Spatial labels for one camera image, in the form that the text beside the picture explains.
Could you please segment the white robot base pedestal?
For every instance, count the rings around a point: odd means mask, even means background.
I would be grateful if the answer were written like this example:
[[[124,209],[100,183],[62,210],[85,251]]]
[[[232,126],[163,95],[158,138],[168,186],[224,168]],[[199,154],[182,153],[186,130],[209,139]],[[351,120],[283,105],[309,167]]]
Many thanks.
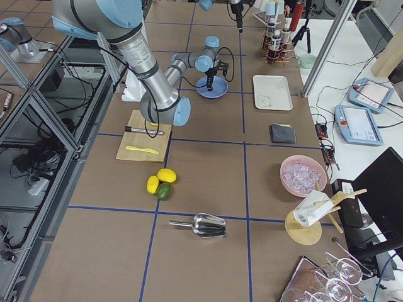
[[[122,101],[124,102],[140,102],[144,94],[147,92],[143,84],[136,78],[132,71],[127,72],[124,83]]]

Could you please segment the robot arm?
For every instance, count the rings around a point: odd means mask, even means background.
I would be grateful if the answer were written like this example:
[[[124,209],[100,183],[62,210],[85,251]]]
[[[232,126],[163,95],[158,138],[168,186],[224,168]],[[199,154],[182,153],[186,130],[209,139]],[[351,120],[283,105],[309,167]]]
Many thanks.
[[[200,52],[176,54],[163,72],[141,32],[141,1],[53,1],[52,6],[53,25],[59,32],[87,40],[102,34],[119,49],[128,68],[146,89],[140,101],[145,120],[173,126],[188,122],[190,100],[180,96],[175,84],[187,69],[208,72],[218,66],[218,37],[206,37]]]
[[[216,1],[213,0],[199,0],[197,1],[199,6],[204,10],[208,11],[212,8]],[[225,1],[227,5],[227,13],[232,21],[236,22],[237,29],[239,33],[243,32],[243,19],[249,9],[253,6],[254,1],[250,0],[228,0]]]

